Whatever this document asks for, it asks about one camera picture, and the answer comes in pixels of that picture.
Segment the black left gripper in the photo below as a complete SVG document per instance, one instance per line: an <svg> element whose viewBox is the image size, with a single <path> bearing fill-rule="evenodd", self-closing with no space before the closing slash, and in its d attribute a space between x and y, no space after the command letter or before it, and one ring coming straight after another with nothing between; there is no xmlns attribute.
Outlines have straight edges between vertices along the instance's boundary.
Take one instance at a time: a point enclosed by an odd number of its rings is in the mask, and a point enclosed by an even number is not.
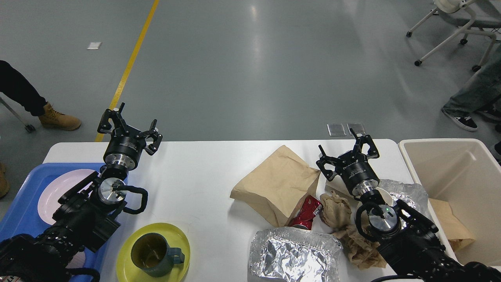
<svg viewBox="0 0 501 282"><path fill-rule="evenodd" d="M118 109L106 109L97 132L112 136L103 157L105 164L118 163L132 171L137 168L143 150L148 155L158 151L163 135L157 130L157 119L152 121L147 131L141 132L134 127L126 129L127 124L121 115L124 106L125 103L121 103ZM146 146L146 139L152 139L153 142Z"/></svg>

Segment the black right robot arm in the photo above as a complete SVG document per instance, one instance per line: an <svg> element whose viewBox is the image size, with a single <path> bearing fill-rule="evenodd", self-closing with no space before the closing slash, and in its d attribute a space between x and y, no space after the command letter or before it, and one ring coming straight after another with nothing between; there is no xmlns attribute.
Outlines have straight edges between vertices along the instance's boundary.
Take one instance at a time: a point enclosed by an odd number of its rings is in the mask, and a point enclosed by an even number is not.
<svg viewBox="0 0 501 282"><path fill-rule="evenodd" d="M347 191L361 203L355 216L360 235L377 242L378 252L395 271L378 282L419 279L424 282L499 282L500 271L480 262L465 265L445 253L437 237L438 227L426 216L397 199L384 200L377 190L380 179L369 164L378 158L378 149L370 135L357 135L352 150L338 157L328 156L322 146L316 162L328 181L341 177Z"/></svg>

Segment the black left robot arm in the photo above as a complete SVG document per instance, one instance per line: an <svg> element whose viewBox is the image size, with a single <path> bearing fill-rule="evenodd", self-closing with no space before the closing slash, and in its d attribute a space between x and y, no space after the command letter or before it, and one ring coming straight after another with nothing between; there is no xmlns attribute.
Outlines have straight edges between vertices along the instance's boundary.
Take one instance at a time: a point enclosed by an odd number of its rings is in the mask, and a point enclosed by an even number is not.
<svg viewBox="0 0 501 282"><path fill-rule="evenodd" d="M68 264L84 249L97 252L120 227L120 213L136 215L146 209L148 192L124 181L142 152L154 155L163 138L156 119L146 131L128 125L121 115L124 105L102 115L98 133L111 136L105 163L58 199L55 223L36 237L22 233L1 242L2 282L68 282L79 275L100 280L96 269Z"/></svg>

